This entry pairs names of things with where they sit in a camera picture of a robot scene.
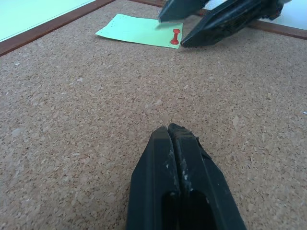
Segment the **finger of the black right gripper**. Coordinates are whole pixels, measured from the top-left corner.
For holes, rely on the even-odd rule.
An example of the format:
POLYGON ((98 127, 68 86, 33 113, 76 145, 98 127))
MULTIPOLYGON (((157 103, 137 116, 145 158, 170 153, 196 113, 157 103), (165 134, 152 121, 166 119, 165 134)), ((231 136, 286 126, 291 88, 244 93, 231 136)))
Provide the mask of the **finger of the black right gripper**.
POLYGON ((214 45, 260 18, 276 18, 276 0, 227 0, 209 11, 181 45, 185 48, 214 45))
POLYGON ((161 22, 185 19, 204 7, 204 0, 168 0, 158 19, 161 22))

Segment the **cork board with wooden frame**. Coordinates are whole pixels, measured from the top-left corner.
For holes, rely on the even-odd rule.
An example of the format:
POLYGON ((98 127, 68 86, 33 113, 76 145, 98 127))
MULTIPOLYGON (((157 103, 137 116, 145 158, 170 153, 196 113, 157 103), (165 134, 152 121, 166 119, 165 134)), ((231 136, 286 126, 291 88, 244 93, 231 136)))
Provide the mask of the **cork board with wooden frame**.
POLYGON ((0 57, 0 230, 123 230, 150 134, 191 130, 248 230, 307 230, 307 41, 244 29, 202 48, 95 35, 116 0, 0 57))

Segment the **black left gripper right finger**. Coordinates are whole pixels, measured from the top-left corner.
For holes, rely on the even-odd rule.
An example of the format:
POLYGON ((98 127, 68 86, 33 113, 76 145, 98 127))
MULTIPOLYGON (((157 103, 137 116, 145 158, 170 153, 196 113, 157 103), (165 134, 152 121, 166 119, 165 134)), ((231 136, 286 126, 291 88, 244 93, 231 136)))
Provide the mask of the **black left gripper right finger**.
POLYGON ((247 230, 226 179, 198 137, 168 126, 180 186, 180 230, 247 230))

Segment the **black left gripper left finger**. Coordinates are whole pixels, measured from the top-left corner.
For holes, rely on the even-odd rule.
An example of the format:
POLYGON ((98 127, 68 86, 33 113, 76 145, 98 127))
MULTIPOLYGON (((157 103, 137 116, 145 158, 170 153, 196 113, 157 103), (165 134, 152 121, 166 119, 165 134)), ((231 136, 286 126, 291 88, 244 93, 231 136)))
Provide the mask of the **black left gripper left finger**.
POLYGON ((126 230, 177 230, 179 181, 165 126, 150 136, 130 183, 126 230))

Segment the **red pushpin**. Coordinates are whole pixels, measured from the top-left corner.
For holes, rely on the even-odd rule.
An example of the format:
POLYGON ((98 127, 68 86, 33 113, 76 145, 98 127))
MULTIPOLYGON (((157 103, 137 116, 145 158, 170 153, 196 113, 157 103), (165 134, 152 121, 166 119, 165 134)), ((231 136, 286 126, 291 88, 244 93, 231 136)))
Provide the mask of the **red pushpin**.
POLYGON ((178 45, 179 44, 178 35, 181 33, 181 30, 175 28, 175 29, 173 29, 173 33, 174 33, 174 35, 173 35, 173 38, 170 41, 170 44, 178 45))

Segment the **green paper note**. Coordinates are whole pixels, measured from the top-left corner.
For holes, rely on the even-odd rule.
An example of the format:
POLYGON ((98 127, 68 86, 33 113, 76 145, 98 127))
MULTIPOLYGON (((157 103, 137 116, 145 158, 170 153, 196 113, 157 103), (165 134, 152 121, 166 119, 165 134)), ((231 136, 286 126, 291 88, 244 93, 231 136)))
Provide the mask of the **green paper note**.
POLYGON ((117 14, 96 35, 131 43, 178 49, 182 39, 183 23, 161 23, 159 20, 117 14), (170 44, 173 29, 180 29, 179 44, 170 44))

